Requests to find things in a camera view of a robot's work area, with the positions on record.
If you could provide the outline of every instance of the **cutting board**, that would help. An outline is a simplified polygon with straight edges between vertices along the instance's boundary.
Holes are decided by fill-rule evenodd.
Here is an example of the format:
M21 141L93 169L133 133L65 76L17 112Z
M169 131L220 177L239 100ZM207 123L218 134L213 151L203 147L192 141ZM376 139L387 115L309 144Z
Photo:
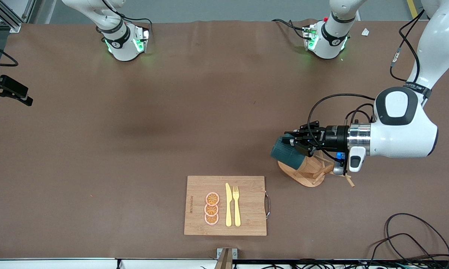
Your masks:
M241 226L235 226L235 201L231 201L233 224L226 226L226 187L239 188ZM205 197L209 192L220 196L218 223L204 221ZM188 176L186 186L185 235L266 235L265 186L262 176Z

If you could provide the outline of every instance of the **plastic knife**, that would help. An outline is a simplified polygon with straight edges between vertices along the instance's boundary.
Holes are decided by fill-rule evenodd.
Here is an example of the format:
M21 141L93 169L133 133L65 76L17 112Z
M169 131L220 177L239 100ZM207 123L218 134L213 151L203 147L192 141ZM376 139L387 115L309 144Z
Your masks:
M231 227L231 208L230 204L233 199L233 194L231 193L231 188L229 184L226 183L226 226Z

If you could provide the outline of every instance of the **yellow fork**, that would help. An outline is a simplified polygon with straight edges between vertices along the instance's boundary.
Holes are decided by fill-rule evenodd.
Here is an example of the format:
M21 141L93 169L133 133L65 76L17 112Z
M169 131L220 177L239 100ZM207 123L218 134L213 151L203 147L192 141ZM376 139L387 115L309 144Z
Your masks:
M239 199L238 186L233 186L233 200L235 201L235 225L236 225L236 227L241 226L241 215L239 214L238 199Z

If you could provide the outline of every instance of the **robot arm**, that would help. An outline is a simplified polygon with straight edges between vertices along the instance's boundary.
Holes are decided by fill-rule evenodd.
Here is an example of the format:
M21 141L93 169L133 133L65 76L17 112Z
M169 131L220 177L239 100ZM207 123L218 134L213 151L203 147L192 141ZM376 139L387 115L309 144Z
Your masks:
M375 122L353 124L351 130L359 133L363 127L370 132L364 140L350 144L350 171L359 171L364 156L354 157L353 147L366 149L366 155L383 155L392 158L425 157L430 155L438 139L438 128L424 112L424 105L439 78L449 68L449 0L423 1L437 4L431 20L422 33L417 48L417 62L403 87L391 87L381 92L374 102Z
M317 149L338 152L346 159L351 172L358 172L367 155L391 158L425 157L432 153L438 139L437 126L427 117L424 105L431 89L449 68L449 0L437 3L422 33L417 49L417 63L403 87L390 87L376 97L374 122L350 126L319 127L319 123L301 126L281 137L284 144L294 146L303 155L312 156ZM283 161L282 156L271 153ZM334 173L345 170L345 162L336 162Z
M336 57L344 49L357 9L366 1L330 0L331 15L326 21L310 25L315 31L305 34L311 39L305 41L306 48L324 59Z
M62 0L65 5L86 15L105 37L108 51L120 61L130 61L146 50L148 29L124 22L110 10L123 7L126 0Z

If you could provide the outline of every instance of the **brown paper mat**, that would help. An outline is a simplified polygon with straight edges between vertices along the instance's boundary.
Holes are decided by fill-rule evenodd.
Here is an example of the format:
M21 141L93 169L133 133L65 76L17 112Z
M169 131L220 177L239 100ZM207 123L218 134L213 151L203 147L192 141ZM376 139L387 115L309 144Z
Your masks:
M401 25L356 22L346 50L321 60L274 22L156 24L149 55L127 63L92 24L23 25L6 46L19 66L0 74L35 101L0 100L0 257L204 258L237 247L242 258L364 258L400 211L449 242L449 71L425 106L439 126L428 158L368 158L355 188L330 176L307 189L269 157L318 99L401 85L388 74ZM412 32L416 46L423 27ZM404 49L397 75L412 63ZM342 124L361 102L331 99L313 119ZM187 175L265 176L268 236L183 235ZM391 229L445 252L419 223ZM395 256L383 248L377 257Z

